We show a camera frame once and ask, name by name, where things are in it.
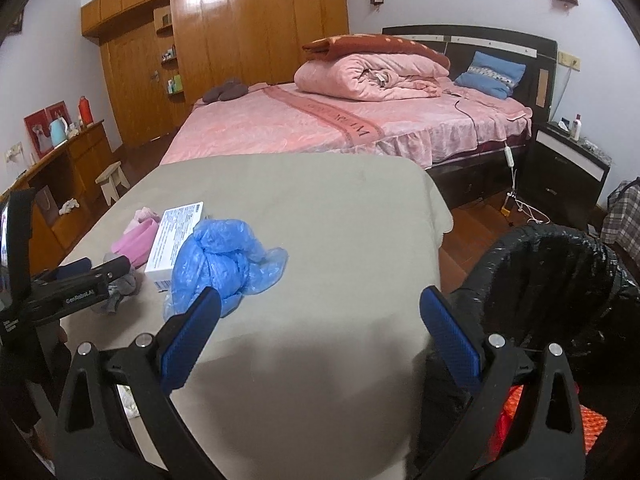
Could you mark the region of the blue plastic bag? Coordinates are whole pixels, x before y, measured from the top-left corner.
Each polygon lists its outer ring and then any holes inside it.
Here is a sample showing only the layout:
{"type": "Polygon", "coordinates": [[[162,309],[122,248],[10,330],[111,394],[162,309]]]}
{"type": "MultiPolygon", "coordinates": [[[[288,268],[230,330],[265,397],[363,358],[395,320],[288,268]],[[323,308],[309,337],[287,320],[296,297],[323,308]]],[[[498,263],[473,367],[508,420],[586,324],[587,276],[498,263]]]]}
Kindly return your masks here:
{"type": "Polygon", "coordinates": [[[277,284],[287,264],[288,252],[262,246],[246,222],[203,219],[178,251],[163,318],[186,312],[207,287],[218,292],[225,318],[244,297],[277,284]]]}

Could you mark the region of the red thermos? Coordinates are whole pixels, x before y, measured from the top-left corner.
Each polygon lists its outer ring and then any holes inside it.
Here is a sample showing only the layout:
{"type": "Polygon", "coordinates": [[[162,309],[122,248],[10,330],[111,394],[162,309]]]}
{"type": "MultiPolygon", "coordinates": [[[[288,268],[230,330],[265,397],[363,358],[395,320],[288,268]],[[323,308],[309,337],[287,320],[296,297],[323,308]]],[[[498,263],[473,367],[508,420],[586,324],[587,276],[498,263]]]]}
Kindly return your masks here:
{"type": "Polygon", "coordinates": [[[85,96],[81,96],[78,102],[79,117],[85,126],[92,125],[94,119],[91,113],[90,103],[85,96]]]}

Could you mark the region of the red picture frames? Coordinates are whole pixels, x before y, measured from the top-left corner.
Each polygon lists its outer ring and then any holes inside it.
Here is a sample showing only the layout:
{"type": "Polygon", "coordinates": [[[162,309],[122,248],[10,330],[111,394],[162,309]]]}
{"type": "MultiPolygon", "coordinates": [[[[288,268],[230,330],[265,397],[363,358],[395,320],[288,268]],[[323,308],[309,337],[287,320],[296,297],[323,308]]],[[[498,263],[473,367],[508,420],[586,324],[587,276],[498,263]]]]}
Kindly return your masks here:
{"type": "Polygon", "coordinates": [[[38,159],[42,159],[44,155],[55,149],[51,142],[49,126],[53,119],[60,116],[64,117],[70,126],[70,115],[64,101],[49,105],[24,118],[27,134],[38,159]]]}

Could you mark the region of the white lotion bottle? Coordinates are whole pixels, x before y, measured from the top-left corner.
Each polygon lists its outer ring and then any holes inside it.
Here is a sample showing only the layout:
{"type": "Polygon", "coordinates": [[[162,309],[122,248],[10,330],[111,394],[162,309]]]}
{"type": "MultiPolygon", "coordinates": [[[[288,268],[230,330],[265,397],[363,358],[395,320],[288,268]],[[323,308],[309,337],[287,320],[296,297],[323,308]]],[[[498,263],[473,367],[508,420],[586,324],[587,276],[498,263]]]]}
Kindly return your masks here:
{"type": "Polygon", "coordinates": [[[582,115],[577,114],[575,119],[572,122],[572,126],[570,127],[570,138],[577,142],[580,138],[580,133],[582,132],[582,115]]]}

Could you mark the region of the blue pillow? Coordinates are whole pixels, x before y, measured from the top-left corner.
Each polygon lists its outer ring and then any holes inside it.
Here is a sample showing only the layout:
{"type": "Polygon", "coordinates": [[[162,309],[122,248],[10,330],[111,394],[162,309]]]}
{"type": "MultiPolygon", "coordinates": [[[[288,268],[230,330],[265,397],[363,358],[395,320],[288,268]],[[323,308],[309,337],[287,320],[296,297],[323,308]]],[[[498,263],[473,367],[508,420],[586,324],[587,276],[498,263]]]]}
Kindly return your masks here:
{"type": "Polygon", "coordinates": [[[476,51],[468,69],[457,76],[454,84],[474,89],[505,100],[510,98],[521,82],[526,65],[495,58],[492,55],[476,51]]]}

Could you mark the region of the wooden sideboard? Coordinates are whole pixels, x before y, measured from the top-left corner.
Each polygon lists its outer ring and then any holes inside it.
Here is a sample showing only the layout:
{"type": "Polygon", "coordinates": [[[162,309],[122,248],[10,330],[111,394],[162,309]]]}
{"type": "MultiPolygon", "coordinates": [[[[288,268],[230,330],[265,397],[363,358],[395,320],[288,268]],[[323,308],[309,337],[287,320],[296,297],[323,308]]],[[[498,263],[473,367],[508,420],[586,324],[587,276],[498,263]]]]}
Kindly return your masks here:
{"type": "Polygon", "coordinates": [[[32,274],[60,264],[107,210],[96,178],[114,161],[103,122],[96,122],[44,156],[9,188],[49,193],[32,207],[32,274]]]}

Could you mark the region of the wall socket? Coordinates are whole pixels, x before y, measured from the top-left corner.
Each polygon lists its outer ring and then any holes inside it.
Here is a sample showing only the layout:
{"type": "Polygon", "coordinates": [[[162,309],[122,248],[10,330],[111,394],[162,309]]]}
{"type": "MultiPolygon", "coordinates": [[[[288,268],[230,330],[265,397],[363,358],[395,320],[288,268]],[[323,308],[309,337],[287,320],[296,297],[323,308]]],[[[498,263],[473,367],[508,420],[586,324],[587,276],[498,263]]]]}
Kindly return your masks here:
{"type": "Polygon", "coordinates": [[[559,51],[558,57],[556,58],[556,62],[559,65],[569,68],[570,70],[576,70],[576,72],[580,71],[580,63],[582,62],[580,58],[575,55],[572,55],[568,52],[559,51]]]}

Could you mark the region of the wooden wardrobe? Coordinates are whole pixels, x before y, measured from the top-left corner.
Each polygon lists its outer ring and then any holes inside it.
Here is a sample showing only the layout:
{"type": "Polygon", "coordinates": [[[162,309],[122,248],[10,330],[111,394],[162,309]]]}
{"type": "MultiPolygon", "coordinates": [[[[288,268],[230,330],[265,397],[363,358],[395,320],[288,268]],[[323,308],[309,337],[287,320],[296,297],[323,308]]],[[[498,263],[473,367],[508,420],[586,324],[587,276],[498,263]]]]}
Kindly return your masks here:
{"type": "Polygon", "coordinates": [[[178,129],[231,77],[283,84],[304,44],[348,31],[346,0],[90,0],[81,32],[100,47],[117,130],[128,148],[178,129]]]}

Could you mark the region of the plaid cloth covered chair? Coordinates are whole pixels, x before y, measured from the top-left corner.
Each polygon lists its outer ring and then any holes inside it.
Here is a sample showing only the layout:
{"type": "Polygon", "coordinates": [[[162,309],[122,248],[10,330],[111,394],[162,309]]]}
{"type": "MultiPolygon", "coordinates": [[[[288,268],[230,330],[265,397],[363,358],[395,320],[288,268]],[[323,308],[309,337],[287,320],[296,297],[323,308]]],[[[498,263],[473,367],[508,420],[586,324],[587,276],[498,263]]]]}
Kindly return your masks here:
{"type": "Polygon", "coordinates": [[[601,240],[618,245],[635,264],[640,256],[639,179],[623,181],[608,196],[608,212],[603,220],[601,240]]]}

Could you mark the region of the grey sock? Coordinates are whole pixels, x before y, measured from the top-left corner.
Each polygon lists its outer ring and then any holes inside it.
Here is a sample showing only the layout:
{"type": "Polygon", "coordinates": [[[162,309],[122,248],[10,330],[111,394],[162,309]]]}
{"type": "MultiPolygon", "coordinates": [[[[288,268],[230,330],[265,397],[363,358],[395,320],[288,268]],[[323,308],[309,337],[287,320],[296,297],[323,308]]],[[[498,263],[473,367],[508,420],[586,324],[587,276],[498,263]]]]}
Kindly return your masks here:
{"type": "Polygon", "coordinates": [[[118,278],[108,285],[108,298],[90,307],[99,314],[115,314],[119,305],[130,296],[136,296],[140,290],[141,281],[136,270],[118,278]]]}

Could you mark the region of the pink sock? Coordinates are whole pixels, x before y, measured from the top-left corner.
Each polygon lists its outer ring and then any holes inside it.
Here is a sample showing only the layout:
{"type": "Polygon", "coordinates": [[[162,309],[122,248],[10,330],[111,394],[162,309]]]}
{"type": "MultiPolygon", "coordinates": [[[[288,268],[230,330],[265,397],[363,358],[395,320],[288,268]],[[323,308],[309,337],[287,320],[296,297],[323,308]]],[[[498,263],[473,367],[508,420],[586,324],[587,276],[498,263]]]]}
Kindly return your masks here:
{"type": "Polygon", "coordinates": [[[134,218],[132,218],[129,221],[128,226],[126,226],[124,233],[128,233],[132,231],[139,224],[142,224],[146,220],[153,220],[156,223],[158,223],[160,222],[160,216],[149,207],[142,207],[140,209],[137,209],[136,212],[134,213],[134,218]]]}

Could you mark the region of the folded pink quilt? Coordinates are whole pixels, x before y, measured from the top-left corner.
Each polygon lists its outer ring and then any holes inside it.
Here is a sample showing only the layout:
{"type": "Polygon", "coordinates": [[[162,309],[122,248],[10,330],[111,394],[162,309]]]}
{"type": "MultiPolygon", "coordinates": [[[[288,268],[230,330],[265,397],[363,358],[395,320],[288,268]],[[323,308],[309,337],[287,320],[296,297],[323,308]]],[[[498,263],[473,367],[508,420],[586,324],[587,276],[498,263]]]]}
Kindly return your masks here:
{"type": "Polygon", "coordinates": [[[308,61],[294,75],[298,90],[331,98],[384,102],[438,98],[448,70],[417,54],[365,54],[308,61]]]}

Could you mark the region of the black lined trash bin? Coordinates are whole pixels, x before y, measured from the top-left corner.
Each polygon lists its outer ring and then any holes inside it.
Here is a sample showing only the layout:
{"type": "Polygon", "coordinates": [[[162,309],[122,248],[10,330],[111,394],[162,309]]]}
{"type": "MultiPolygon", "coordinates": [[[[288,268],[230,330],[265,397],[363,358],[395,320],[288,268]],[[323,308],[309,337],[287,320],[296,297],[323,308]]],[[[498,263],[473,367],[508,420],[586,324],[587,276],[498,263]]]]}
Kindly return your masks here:
{"type": "Polygon", "coordinates": [[[562,226],[499,238],[450,295],[485,333],[564,350],[583,404],[606,416],[639,407],[639,287],[615,252],[562,226]]]}

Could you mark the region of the small white stool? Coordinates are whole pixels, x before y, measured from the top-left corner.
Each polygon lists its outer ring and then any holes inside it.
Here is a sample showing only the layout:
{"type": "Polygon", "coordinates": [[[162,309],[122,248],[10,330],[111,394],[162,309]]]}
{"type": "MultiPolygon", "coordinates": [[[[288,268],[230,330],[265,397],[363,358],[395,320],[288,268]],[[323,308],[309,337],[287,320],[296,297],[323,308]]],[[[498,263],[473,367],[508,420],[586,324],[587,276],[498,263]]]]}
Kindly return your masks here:
{"type": "Polygon", "coordinates": [[[99,185],[107,206],[111,206],[119,200],[118,188],[130,190],[131,184],[122,169],[121,162],[113,162],[105,168],[97,177],[96,185],[99,185]]]}

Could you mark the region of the folded red blanket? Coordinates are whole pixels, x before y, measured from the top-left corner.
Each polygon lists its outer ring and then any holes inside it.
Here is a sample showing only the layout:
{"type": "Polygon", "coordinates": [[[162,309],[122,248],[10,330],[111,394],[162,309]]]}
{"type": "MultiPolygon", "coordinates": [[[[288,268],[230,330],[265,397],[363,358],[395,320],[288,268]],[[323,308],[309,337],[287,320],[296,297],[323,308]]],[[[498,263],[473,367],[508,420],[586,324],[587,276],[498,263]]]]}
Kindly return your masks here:
{"type": "Polygon", "coordinates": [[[414,54],[450,69],[450,59],[416,40],[390,35],[337,35],[303,44],[302,50],[308,60],[335,61],[351,54],[414,54]]]}

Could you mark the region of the pink face mask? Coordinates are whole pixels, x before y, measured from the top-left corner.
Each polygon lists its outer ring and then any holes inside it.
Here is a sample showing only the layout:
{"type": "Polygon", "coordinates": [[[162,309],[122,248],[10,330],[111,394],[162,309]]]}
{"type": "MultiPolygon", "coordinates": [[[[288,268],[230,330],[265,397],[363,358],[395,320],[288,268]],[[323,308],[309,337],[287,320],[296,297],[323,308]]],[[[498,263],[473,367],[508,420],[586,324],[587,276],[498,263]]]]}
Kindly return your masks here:
{"type": "Polygon", "coordinates": [[[111,252],[127,257],[134,268],[140,268],[149,259],[159,226],[155,218],[132,220],[124,234],[112,244],[111,252]]]}

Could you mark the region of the bed with pink sheet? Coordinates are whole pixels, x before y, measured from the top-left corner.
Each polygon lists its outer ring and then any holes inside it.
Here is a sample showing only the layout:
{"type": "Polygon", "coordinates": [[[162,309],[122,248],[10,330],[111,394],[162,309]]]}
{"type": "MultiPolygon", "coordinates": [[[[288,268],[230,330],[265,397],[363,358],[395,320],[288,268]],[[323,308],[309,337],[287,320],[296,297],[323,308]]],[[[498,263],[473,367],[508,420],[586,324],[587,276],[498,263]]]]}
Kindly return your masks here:
{"type": "Polygon", "coordinates": [[[360,102],[278,84],[194,108],[162,158],[343,153],[408,158],[423,169],[526,140],[533,112],[447,82],[437,98],[360,102]]]}

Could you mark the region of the black white nightstand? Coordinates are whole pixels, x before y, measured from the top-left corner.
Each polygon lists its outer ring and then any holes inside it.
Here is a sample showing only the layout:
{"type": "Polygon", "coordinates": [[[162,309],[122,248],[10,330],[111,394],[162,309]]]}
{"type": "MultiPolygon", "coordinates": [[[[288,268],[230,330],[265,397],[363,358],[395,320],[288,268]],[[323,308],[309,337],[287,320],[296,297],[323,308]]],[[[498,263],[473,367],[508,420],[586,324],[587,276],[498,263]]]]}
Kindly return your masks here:
{"type": "Polygon", "coordinates": [[[516,194],[562,226],[584,230],[596,209],[611,159],[551,124],[535,127],[516,194]]]}

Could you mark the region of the white blue medicine box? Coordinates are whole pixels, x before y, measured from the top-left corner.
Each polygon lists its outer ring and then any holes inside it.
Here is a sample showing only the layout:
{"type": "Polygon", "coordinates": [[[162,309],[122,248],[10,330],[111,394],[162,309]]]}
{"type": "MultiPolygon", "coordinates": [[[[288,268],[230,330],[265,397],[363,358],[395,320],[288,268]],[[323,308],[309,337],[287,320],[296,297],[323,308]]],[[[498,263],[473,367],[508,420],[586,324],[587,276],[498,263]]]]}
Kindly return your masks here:
{"type": "Polygon", "coordinates": [[[172,269],[183,242],[193,232],[204,214],[204,203],[198,202],[166,209],[151,247],[144,274],[159,292],[168,292],[172,269]]]}

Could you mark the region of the beige table cover cloth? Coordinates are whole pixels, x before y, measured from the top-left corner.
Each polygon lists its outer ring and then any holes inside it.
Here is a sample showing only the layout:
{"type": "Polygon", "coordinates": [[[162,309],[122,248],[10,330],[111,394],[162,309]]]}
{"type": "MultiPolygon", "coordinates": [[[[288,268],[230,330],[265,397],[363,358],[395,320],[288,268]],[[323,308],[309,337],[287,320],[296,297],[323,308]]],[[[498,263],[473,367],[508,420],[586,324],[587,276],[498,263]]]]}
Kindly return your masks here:
{"type": "Polygon", "coordinates": [[[422,290],[452,218],[392,156],[220,156],[160,166],[70,254],[100,262],[141,207],[200,203],[288,252],[219,322],[172,400],[230,479],[401,479],[420,422],[422,290]]]}

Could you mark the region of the dark slippers on bed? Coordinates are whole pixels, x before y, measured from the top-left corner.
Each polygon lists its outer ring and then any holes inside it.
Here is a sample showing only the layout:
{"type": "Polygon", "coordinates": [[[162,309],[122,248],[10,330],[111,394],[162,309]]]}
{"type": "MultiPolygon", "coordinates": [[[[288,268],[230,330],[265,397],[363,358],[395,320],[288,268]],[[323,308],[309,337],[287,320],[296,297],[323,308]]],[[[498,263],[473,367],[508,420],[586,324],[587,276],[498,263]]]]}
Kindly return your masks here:
{"type": "Polygon", "coordinates": [[[220,86],[207,90],[202,96],[202,101],[204,104],[218,101],[227,102],[242,98],[242,96],[246,96],[247,93],[248,87],[246,84],[243,84],[239,79],[231,78],[220,86]]]}

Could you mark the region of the light blue kettle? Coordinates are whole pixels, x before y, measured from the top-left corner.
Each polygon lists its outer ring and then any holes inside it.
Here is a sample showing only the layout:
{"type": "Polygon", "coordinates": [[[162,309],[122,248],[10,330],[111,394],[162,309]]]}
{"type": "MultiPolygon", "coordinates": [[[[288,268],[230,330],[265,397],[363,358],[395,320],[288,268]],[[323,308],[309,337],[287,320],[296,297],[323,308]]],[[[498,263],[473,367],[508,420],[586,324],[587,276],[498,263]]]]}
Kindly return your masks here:
{"type": "Polygon", "coordinates": [[[50,122],[50,137],[52,145],[57,148],[67,140],[68,123],[65,118],[60,116],[50,122]]]}

